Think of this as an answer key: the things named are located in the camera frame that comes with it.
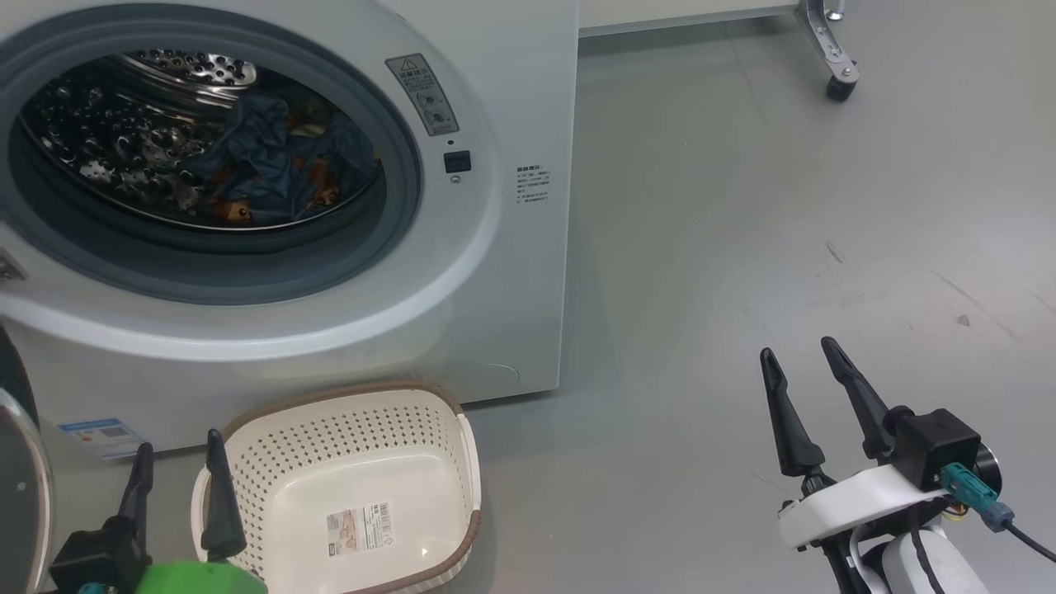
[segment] gray sticker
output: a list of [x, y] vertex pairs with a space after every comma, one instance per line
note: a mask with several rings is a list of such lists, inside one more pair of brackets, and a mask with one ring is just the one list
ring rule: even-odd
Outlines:
[[385, 60], [385, 66], [403, 86], [430, 136], [458, 131], [455, 112], [421, 54], [391, 58]]

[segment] barcode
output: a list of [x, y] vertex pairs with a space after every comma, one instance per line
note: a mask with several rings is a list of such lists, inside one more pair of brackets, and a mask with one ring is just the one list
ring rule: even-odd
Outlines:
[[389, 515], [389, 502], [384, 502], [378, 506], [380, 512], [379, 517], [381, 518], [381, 536], [392, 536], [393, 533], [393, 520]]
[[119, 438], [129, 434], [125, 427], [100, 427], [99, 432], [108, 438]]

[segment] blue and white label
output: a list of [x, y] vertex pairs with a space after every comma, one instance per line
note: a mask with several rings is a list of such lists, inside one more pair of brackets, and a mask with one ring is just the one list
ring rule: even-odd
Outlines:
[[59, 429], [103, 460], [135, 456], [139, 444], [144, 443], [128, 425], [116, 419], [70, 423], [59, 425]]

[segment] basket bottom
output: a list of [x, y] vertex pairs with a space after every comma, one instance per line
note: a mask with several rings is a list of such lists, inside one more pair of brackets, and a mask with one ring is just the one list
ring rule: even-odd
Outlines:
[[450, 557], [469, 525], [469, 485], [429, 447], [331, 460], [275, 487], [264, 530], [271, 594], [343, 594], [415, 574]]

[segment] teal connector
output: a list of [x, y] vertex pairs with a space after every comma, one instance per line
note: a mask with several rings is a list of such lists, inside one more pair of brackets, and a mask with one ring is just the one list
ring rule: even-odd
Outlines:
[[955, 462], [944, 467], [941, 483], [958, 501], [979, 513], [983, 523], [994, 532], [1003, 531], [1005, 522], [1016, 516], [1007, 505], [997, 500], [994, 489], [963, 464]]

